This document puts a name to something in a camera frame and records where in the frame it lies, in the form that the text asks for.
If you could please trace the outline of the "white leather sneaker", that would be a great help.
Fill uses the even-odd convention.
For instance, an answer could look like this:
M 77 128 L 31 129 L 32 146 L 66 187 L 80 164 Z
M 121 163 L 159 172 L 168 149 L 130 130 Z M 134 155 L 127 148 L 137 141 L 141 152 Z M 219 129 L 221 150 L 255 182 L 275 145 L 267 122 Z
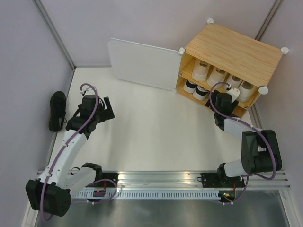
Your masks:
M 239 97 L 238 100 L 240 102 L 247 102 L 251 98 L 251 96 L 255 93 L 257 87 L 249 82 L 242 81 L 239 86 Z
M 230 74 L 226 82 L 231 85 L 231 88 L 238 88 L 242 82 L 242 79 Z

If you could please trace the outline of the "beige lace sneaker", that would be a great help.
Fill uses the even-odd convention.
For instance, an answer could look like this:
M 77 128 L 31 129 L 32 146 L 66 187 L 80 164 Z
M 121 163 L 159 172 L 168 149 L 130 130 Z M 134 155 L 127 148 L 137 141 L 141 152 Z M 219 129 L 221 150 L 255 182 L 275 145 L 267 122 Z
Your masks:
M 195 59 L 195 65 L 192 73 L 192 78 L 196 81 L 203 82 L 207 79 L 207 75 L 210 69 L 210 64 L 200 60 Z

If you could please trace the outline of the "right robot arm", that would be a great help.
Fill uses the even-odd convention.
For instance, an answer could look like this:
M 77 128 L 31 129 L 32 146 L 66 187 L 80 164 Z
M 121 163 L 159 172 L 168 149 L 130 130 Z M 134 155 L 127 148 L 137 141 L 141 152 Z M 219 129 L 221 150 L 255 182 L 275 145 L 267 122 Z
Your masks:
M 237 101 L 232 101 L 231 94 L 215 90 L 210 94 L 207 105 L 214 111 L 216 126 L 241 140 L 241 158 L 219 165 L 215 177 L 217 183 L 222 187 L 231 183 L 243 187 L 241 176 L 261 176 L 261 173 L 268 172 L 272 173 L 271 177 L 261 177 L 273 179 L 282 169 L 276 133 L 273 130 L 255 128 L 234 115 L 232 112 Z

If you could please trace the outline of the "white translucent cabinet door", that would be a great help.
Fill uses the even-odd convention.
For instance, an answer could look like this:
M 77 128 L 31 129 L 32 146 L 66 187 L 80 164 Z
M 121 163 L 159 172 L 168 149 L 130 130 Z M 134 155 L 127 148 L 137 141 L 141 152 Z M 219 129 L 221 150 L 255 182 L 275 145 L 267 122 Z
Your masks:
M 175 90 L 184 48 L 178 51 L 115 38 L 107 42 L 113 74 L 120 80 Z

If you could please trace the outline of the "black canvas sneaker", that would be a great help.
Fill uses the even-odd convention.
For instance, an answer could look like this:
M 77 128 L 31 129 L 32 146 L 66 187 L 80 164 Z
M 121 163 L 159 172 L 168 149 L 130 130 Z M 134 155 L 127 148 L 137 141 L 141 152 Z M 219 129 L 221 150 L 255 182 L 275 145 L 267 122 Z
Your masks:
M 208 99 L 207 102 L 206 102 L 206 104 L 205 104 L 205 107 L 207 107 L 207 108 L 209 108 L 209 109 L 211 109 L 213 111 L 214 110 L 213 106 L 214 106 L 214 104 L 211 102 L 210 99 Z
M 66 96 L 62 91 L 56 91 L 50 99 L 51 115 L 49 130 L 59 132 L 63 128 L 66 115 Z

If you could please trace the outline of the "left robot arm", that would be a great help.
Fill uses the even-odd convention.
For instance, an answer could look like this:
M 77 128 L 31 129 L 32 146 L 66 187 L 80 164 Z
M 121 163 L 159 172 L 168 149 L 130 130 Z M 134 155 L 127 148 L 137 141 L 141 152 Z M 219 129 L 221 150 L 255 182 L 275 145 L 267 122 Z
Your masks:
M 46 169 L 26 184 L 30 206 L 34 210 L 62 217 L 74 196 L 86 186 L 99 187 L 103 183 L 102 167 L 85 163 L 72 176 L 71 166 L 80 149 L 97 124 L 114 119 L 108 97 L 85 95 L 73 117 L 68 120 L 62 143 Z

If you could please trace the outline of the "black and white sneaker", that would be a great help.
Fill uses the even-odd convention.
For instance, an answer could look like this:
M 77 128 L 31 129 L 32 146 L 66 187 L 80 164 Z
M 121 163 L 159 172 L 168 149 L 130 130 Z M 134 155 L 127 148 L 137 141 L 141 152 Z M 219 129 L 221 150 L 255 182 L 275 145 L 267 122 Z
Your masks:
M 201 86 L 197 86 L 193 92 L 193 97 L 199 101 L 204 101 L 209 95 L 209 91 Z

